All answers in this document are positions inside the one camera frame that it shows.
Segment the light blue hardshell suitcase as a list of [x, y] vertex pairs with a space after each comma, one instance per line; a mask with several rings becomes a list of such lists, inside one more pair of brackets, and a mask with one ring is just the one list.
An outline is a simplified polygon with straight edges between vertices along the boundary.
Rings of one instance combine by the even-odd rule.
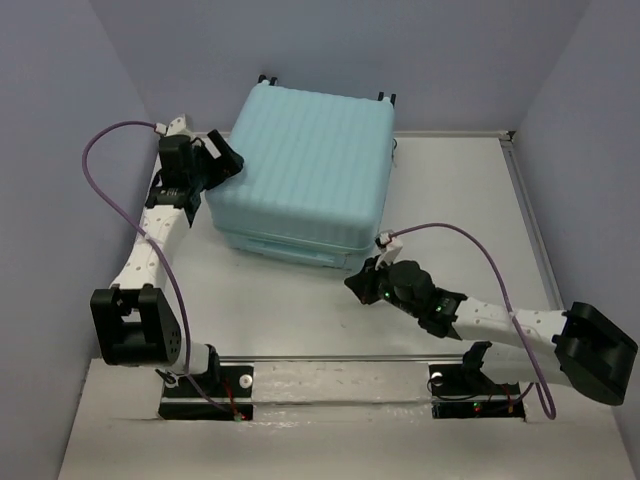
[[228, 138], [243, 170], [205, 194], [214, 227], [239, 250], [359, 270], [381, 225], [394, 120], [394, 96], [258, 83]]

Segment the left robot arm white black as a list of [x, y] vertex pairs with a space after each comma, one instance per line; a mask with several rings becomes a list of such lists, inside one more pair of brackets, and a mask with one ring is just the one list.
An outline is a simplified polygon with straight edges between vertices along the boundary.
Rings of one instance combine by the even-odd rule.
[[136, 232], [131, 253], [107, 288], [90, 299], [103, 360], [110, 366], [151, 367], [170, 387], [186, 380], [209, 395], [223, 381], [216, 349], [191, 337], [186, 304], [171, 259], [193, 226], [201, 195], [238, 175], [244, 160], [218, 130], [204, 136], [176, 123], [151, 124], [157, 161], [141, 217], [133, 219], [95, 182], [91, 188]]

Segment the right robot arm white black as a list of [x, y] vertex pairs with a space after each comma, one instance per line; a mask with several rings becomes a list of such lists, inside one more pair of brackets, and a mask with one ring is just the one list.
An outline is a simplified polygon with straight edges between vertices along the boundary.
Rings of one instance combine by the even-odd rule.
[[385, 301], [437, 338], [470, 341], [462, 384], [482, 392], [493, 383], [557, 384], [609, 406], [623, 404], [637, 343], [594, 306], [508, 310], [437, 287], [419, 264], [369, 258], [345, 279], [364, 305]]

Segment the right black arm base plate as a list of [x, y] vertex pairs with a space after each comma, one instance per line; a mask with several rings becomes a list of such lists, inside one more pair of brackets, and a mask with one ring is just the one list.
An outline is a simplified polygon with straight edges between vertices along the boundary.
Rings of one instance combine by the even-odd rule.
[[426, 385], [435, 420], [526, 418], [518, 384], [475, 378], [461, 364], [430, 365]]

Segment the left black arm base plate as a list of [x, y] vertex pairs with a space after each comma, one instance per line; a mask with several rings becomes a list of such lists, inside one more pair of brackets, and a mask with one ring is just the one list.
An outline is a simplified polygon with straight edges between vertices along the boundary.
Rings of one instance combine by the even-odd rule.
[[157, 411], [161, 419], [245, 422], [254, 417], [254, 365], [251, 363], [223, 362], [217, 383], [206, 375], [194, 375], [208, 399], [184, 376], [157, 373], [164, 380]]

